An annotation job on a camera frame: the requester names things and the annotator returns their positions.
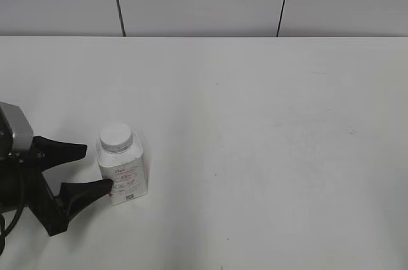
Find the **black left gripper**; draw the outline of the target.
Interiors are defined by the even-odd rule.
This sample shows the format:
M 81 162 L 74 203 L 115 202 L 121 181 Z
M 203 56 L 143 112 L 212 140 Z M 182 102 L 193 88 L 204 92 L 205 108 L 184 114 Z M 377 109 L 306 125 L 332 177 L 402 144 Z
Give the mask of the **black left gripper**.
M 29 208 L 49 236 L 67 231 L 68 223 L 92 203 L 108 195 L 111 179 L 88 183 L 61 183 L 58 199 L 43 172 L 61 164 L 81 160 L 87 145 L 53 141 L 35 136 L 28 151 L 11 152 L 6 158 L 6 210 L 21 216 Z

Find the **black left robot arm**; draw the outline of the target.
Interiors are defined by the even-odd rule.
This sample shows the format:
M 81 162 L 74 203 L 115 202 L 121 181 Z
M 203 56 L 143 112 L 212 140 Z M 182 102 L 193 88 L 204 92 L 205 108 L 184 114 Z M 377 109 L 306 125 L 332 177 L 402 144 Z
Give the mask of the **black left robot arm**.
M 68 225 L 82 210 L 109 194 L 109 178 L 87 183 L 62 182 L 53 195 L 43 172 L 61 164 L 81 160 L 87 146 L 63 143 L 35 136 L 26 152 L 9 152 L 1 161 L 1 213 L 14 211 L 6 225 L 1 216 L 1 240 L 16 227 L 24 208 L 29 208 L 49 236 L 68 230 Z

